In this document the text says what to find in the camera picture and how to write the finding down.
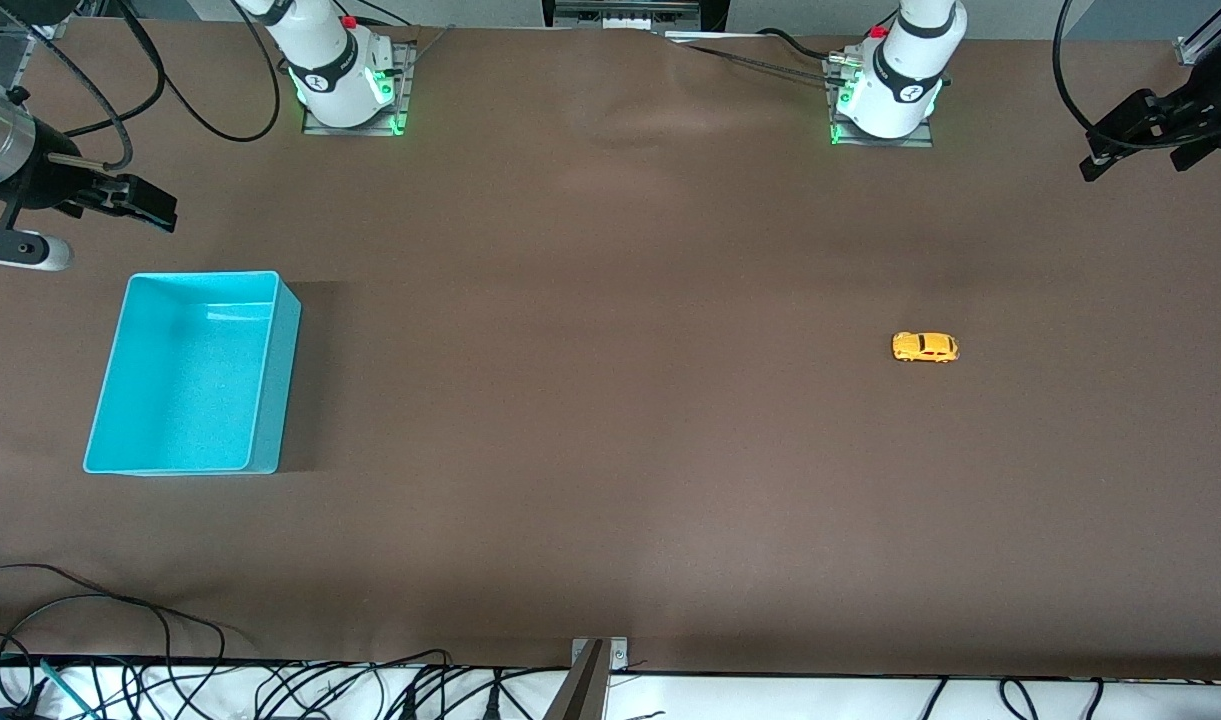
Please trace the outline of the small metal table bracket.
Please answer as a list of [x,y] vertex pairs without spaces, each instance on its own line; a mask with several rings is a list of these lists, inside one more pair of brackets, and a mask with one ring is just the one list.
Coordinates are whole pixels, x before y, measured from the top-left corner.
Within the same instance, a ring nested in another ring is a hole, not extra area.
[[[579,657],[582,655],[584,647],[593,642],[593,637],[578,637],[571,641],[570,650],[570,665],[573,666],[578,661]],[[609,637],[604,638],[607,643],[607,655],[610,657],[609,666],[610,671],[623,671],[628,669],[630,657],[629,657],[629,641],[628,637]]]

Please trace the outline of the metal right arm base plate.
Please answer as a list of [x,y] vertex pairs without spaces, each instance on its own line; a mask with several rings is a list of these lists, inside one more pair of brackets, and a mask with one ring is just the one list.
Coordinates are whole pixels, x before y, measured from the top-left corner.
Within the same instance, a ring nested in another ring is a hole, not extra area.
[[418,60],[418,46],[411,41],[391,41],[389,38],[374,35],[369,41],[368,68],[371,72],[372,92],[382,101],[377,113],[366,123],[350,128],[335,128],[319,122],[316,115],[303,109],[303,135],[325,137],[400,137],[405,135],[411,90],[414,85],[414,67]]

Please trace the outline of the black power strip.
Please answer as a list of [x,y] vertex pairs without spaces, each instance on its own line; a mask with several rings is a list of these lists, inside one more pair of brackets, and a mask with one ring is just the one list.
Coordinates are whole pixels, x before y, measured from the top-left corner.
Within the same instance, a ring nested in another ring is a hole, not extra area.
[[543,22],[568,29],[720,32],[733,0],[540,0]]

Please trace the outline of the yellow beetle toy car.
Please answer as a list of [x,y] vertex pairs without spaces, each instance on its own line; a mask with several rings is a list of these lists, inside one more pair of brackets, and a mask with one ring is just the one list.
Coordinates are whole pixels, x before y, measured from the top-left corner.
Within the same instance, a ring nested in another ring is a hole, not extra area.
[[954,362],[958,343],[941,332],[897,332],[893,334],[893,358],[904,362]]

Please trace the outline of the teal handled tool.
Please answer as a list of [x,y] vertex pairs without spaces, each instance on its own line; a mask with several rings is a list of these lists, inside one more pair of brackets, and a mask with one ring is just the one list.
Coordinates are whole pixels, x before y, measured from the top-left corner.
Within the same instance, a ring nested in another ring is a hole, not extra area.
[[39,668],[42,674],[46,676],[48,682],[53,683],[54,687],[59,688],[60,692],[67,698],[67,700],[72,703],[72,705],[79,708],[81,718],[83,718],[83,720],[101,720],[101,716],[99,716],[98,711],[95,711],[94,708],[90,707],[88,702],[85,702],[85,698],[81,697],[81,694],[76,692],[74,688],[72,688],[71,685],[67,683],[65,679],[62,679],[60,672],[56,669],[54,669],[53,665],[49,664],[49,661],[44,659],[40,660]]

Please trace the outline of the teal plastic bin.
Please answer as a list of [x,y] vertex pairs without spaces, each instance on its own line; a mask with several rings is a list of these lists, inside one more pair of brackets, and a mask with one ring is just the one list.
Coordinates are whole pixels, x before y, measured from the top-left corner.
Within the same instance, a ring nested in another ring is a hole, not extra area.
[[122,477],[275,473],[302,301],[281,275],[127,281],[83,466]]

